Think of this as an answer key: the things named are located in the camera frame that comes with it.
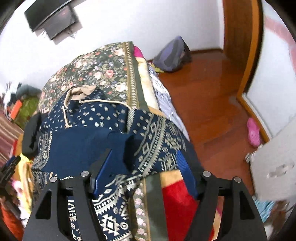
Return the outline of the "red fleece blanket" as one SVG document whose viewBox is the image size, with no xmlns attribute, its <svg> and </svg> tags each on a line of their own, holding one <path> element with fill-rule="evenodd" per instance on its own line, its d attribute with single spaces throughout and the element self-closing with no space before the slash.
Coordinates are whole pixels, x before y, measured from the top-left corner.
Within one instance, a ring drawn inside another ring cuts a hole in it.
<svg viewBox="0 0 296 241">
<path fill-rule="evenodd" d="M 196 213 L 198 202 L 188 193 L 179 170 L 162 172 L 159 178 L 168 240 L 184 240 Z"/>
</svg>

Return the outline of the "green storage box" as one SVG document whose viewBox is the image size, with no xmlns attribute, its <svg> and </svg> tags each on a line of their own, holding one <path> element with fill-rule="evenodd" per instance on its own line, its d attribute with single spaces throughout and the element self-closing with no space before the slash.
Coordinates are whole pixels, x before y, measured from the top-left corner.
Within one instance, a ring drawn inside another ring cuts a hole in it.
<svg viewBox="0 0 296 241">
<path fill-rule="evenodd" d="M 24 130 L 26 124 L 37 110 L 39 99 L 37 97 L 30 97 L 22 102 L 22 106 L 15 117 L 14 123 Z"/>
</svg>

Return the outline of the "floral dark green bedspread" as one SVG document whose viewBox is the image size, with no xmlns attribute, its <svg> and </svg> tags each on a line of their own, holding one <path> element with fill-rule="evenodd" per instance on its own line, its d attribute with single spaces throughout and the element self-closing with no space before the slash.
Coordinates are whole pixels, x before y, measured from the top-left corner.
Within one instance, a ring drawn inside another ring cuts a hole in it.
<svg viewBox="0 0 296 241">
<path fill-rule="evenodd" d="M 37 110 L 46 113 L 70 88 L 96 85 L 108 100 L 148 110 L 132 42 L 104 45 L 73 59 L 47 81 Z"/>
</svg>

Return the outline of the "purple grey backpack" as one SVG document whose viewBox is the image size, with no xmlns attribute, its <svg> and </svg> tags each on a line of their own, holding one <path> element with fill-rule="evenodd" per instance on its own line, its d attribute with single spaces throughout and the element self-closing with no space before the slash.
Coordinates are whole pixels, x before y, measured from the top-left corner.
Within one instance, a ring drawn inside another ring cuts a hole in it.
<svg viewBox="0 0 296 241">
<path fill-rule="evenodd" d="M 175 37 L 154 57 L 152 63 L 164 72 L 176 72 L 192 61 L 191 51 L 181 36 Z"/>
</svg>

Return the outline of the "striped pink curtain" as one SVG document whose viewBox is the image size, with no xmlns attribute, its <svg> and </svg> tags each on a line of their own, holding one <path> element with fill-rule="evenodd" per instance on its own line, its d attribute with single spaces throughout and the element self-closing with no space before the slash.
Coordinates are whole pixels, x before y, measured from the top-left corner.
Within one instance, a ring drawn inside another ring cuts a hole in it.
<svg viewBox="0 0 296 241">
<path fill-rule="evenodd" d="M 15 123 L 10 122 L 1 111 L 1 165 L 10 158 L 11 149 L 23 130 Z"/>
</svg>

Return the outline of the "pink slipper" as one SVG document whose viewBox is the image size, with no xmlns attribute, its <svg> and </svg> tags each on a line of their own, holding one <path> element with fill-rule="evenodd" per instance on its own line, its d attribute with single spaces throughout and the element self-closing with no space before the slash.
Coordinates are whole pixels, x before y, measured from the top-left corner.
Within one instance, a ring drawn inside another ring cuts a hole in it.
<svg viewBox="0 0 296 241">
<path fill-rule="evenodd" d="M 253 118 L 248 119 L 247 129 L 248 140 L 250 144 L 254 147 L 259 147 L 261 145 L 260 128 L 258 127 L 256 121 Z"/>
</svg>

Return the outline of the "black folded garment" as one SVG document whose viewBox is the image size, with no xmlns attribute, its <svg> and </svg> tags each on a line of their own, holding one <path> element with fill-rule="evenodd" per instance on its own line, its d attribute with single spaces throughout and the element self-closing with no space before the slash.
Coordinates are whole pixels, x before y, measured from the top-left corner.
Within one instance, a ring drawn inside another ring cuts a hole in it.
<svg viewBox="0 0 296 241">
<path fill-rule="evenodd" d="M 23 140 L 22 154 L 28 159 L 33 159 L 38 153 L 38 141 L 40 137 L 40 126 L 42 123 L 42 114 L 36 113 L 26 124 Z"/>
</svg>

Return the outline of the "wooden door frame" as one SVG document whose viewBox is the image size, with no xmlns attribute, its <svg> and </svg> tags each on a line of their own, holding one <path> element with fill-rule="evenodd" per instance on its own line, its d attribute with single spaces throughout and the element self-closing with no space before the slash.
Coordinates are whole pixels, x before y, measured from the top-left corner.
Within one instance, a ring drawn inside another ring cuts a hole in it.
<svg viewBox="0 0 296 241">
<path fill-rule="evenodd" d="M 263 121 L 246 98 L 259 62 L 263 37 L 261 1 L 222 1 L 224 10 L 224 53 L 243 70 L 236 98 L 259 126 L 261 137 L 268 142 Z"/>
</svg>

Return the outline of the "grey cloth bundle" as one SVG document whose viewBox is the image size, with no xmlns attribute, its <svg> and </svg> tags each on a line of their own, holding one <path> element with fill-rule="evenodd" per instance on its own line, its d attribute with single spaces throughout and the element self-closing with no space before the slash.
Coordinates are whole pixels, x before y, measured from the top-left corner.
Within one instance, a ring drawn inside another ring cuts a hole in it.
<svg viewBox="0 0 296 241">
<path fill-rule="evenodd" d="M 40 96 L 41 90 L 28 84 L 19 84 L 16 89 L 16 99 L 26 99 L 32 96 Z"/>
</svg>

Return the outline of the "orange box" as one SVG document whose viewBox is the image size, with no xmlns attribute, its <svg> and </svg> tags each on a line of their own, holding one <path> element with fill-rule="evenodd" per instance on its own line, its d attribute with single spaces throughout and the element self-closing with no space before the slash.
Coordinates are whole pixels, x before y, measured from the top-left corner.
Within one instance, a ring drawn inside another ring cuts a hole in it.
<svg viewBox="0 0 296 241">
<path fill-rule="evenodd" d="M 16 116 L 18 115 L 23 103 L 20 100 L 17 100 L 11 109 L 10 117 L 12 120 L 15 120 Z"/>
</svg>

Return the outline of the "wall mounted black television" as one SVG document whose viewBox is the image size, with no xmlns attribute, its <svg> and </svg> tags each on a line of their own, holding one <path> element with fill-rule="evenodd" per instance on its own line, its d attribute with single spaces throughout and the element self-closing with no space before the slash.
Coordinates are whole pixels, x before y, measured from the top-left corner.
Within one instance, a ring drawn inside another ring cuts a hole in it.
<svg viewBox="0 0 296 241">
<path fill-rule="evenodd" d="M 25 11 L 32 32 L 44 29 L 50 40 L 78 22 L 70 0 L 37 0 Z"/>
</svg>

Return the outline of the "navy patterned garment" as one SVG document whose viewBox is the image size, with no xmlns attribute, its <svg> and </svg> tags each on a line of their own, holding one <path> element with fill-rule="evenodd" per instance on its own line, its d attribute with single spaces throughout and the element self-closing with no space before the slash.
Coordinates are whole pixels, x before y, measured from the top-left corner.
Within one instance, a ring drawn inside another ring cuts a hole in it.
<svg viewBox="0 0 296 241">
<path fill-rule="evenodd" d="M 103 193 L 92 201 L 107 240 L 132 240 L 128 201 L 143 178 L 179 170 L 178 150 L 190 158 L 192 172 L 203 167 L 193 145 L 167 118 L 108 100 L 97 87 L 79 86 L 64 93 L 40 126 L 34 158 L 34 197 L 51 176 L 71 179 L 89 171 L 106 150 L 110 177 Z"/>
</svg>

